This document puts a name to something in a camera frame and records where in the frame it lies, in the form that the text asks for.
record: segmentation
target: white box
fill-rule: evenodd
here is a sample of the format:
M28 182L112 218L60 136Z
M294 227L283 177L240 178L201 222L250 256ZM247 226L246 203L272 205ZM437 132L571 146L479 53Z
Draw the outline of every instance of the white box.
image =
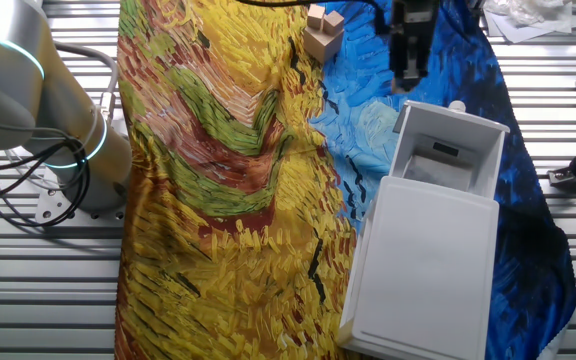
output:
M358 237L338 343L385 359L483 359L508 128L414 102L398 127Z

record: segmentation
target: metal slatted table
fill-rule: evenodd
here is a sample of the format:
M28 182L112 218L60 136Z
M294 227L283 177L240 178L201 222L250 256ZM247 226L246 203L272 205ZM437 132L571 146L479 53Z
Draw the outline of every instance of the metal slatted table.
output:
M119 0L45 0L43 6L56 40L116 56ZM576 155L576 29L518 45L490 41L550 209L570 238L576 276L576 196L551 188L545 176ZM62 55L97 100L109 71L99 62ZM117 105L115 118L121 119L120 100ZM18 178L14 170L3 175L4 185ZM10 198L31 215L38 191L24 184ZM120 246L120 230L47 237L0 219L0 360L112 359ZM576 312L558 360L576 360Z

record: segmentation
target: small wooden cube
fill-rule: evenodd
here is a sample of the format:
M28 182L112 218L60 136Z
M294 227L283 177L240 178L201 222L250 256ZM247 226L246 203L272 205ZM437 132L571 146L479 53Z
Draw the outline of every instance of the small wooden cube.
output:
M343 40L343 29L335 36L310 27L304 29L304 48L322 64L341 50Z
M326 8L323 6L319 6L317 4L310 5L310 8L308 9L308 27L311 27L315 30L321 30L325 14Z
M337 35L344 29L344 17L336 11L324 16L324 32L330 36Z

